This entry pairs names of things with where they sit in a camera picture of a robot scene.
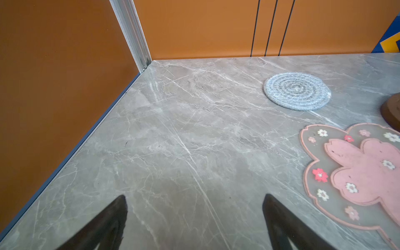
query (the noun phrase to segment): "black stripe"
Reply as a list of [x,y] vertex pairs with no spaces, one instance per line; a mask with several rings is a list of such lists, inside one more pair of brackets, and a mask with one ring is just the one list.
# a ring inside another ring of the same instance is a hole
[[292,9],[290,10],[290,14],[289,14],[288,23],[286,24],[285,33],[283,34],[283,39],[282,39],[282,43],[281,43],[281,45],[280,45],[280,50],[279,50],[279,54],[278,54],[278,56],[280,56],[280,51],[282,50],[283,41],[285,40],[286,31],[288,30],[289,21],[290,21],[290,16],[292,15],[293,6],[294,6],[294,2],[295,2],[295,1],[296,1],[296,0],[293,0]]
[[277,5],[278,5],[278,0],[276,0],[275,9],[274,9],[274,14],[272,15],[272,21],[271,21],[271,27],[270,27],[270,34],[268,35],[268,41],[267,41],[267,46],[266,46],[266,48],[265,48],[265,54],[264,54],[264,56],[267,55],[267,49],[268,49],[268,44],[270,43],[270,36],[271,36],[272,24],[274,23],[275,11],[276,11],[276,6],[277,6]]
[[260,0],[258,0],[257,15],[256,15],[256,24],[254,25],[253,42],[251,43],[251,52],[250,52],[250,56],[253,54],[254,37],[256,36],[256,27],[257,27],[257,18],[258,18],[258,10],[259,10],[259,9],[260,9]]

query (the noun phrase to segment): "cherry blossom coaster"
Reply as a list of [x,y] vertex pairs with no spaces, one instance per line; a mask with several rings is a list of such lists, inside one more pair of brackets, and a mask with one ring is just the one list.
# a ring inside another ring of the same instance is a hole
[[377,230],[400,250],[400,134],[379,124],[347,131],[315,124],[300,140],[314,160],[304,185],[315,205],[337,222]]

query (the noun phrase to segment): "blue coaster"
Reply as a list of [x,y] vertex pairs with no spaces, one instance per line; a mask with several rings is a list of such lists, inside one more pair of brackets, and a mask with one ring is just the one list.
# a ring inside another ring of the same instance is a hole
[[327,104],[330,89],[310,74],[290,72],[277,74],[264,84],[265,95],[276,104],[293,110],[315,110]]

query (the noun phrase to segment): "brown wooden disc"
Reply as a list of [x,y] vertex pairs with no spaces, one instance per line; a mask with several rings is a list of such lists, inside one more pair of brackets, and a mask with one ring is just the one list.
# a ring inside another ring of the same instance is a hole
[[400,93],[390,97],[380,107],[380,113],[393,129],[400,132]]

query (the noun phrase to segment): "gray marble tabletop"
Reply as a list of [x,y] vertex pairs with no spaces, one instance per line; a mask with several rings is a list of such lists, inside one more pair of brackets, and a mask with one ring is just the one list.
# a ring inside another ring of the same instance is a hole
[[[268,100],[265,80],[292,71],[321,78],[331,101],[303,112]],[[397,92],[400,54],[153,61],[0,249],[54,249],[124,194],[121,249],[269,250],[266,193],[338,250],[390,249],[376,231],[339,225],[313,205],[299,132],[386,125],[379,107]]]

